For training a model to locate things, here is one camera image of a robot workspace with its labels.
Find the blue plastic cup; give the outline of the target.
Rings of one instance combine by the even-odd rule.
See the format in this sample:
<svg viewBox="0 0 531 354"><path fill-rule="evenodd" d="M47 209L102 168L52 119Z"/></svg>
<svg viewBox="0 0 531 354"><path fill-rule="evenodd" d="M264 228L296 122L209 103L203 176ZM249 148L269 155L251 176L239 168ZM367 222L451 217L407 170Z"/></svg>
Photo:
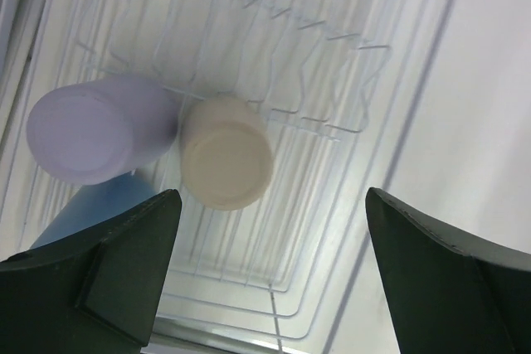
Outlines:
<svg viewBox="0 0 531 354"><path fill-rule="evenodd" d="M153 187L137 175L125 173L109 181L83 186L61 209L30 249L107 221L155 196Z"/></svg>

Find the beige plastic cup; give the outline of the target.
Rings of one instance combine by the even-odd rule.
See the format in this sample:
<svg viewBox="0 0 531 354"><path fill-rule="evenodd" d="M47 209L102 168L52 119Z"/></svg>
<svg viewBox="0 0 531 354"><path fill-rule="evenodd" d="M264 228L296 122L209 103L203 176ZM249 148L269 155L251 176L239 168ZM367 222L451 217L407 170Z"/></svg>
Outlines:
<svg viewBox="0 0 531 354"><path fill-rule="evenodd" d="M274 156L260 115L243 99L218 96L193 105L180 135L184 186L204 206L234 211L270 185Z"/></svg>

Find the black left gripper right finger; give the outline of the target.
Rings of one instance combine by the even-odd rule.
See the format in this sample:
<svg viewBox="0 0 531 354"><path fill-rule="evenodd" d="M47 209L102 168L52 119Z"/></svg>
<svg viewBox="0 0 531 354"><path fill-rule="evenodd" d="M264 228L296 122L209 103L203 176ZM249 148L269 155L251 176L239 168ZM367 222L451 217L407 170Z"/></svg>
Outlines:
<svg viewBox="0 0 531 354"><path fill-rule="evenodd" d="M379 188L368 230L402 353L528 353L530 256Z"/></svg>

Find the lilac plastic cup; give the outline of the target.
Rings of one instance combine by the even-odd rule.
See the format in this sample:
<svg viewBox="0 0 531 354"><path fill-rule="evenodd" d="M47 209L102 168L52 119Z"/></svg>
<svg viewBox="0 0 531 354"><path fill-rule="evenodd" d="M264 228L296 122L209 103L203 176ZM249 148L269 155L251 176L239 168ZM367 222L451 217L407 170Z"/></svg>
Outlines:
<svg viewBox="0 0 531 354"><path fill-rule="evenodd" d="M113 75L43 95L28 115L27 143L51 176L95 185L161 158L177 136L178 111L158 82Z"/></svg>

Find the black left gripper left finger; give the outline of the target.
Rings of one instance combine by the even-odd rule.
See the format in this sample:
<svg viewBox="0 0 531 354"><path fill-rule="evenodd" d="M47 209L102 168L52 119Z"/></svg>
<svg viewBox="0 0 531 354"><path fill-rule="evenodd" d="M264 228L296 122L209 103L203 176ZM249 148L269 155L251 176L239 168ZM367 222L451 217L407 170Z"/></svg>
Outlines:
<svg viewBox="0 0 531 354"><path fill-rule="evenodd" d="M182 210L169 189L1 263L3 353L139 353L149 344Z"/></svg>

